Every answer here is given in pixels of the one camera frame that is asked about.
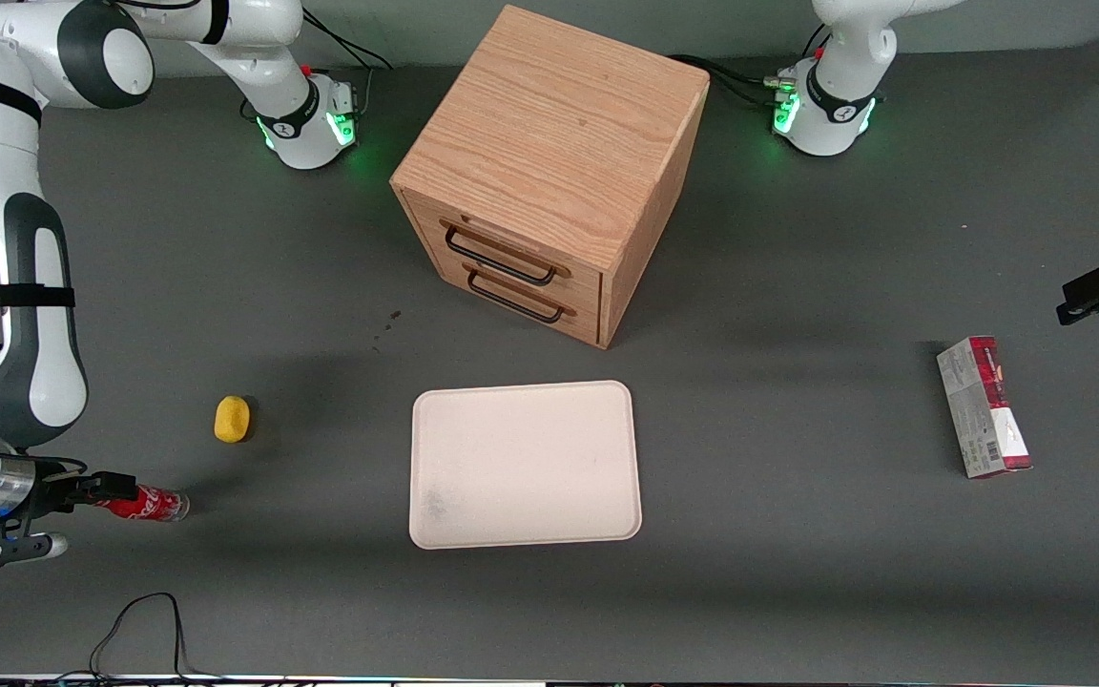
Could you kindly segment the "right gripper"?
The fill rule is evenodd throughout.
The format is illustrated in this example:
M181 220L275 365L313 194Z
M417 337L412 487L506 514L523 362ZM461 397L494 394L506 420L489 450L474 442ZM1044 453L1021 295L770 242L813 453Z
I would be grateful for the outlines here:
M0 517L38 518L71 513L74 506L107 509L116 495L137 495L133 475L96 472L57 462L3 459L0 465ZM82 477L82 490L73 491Z

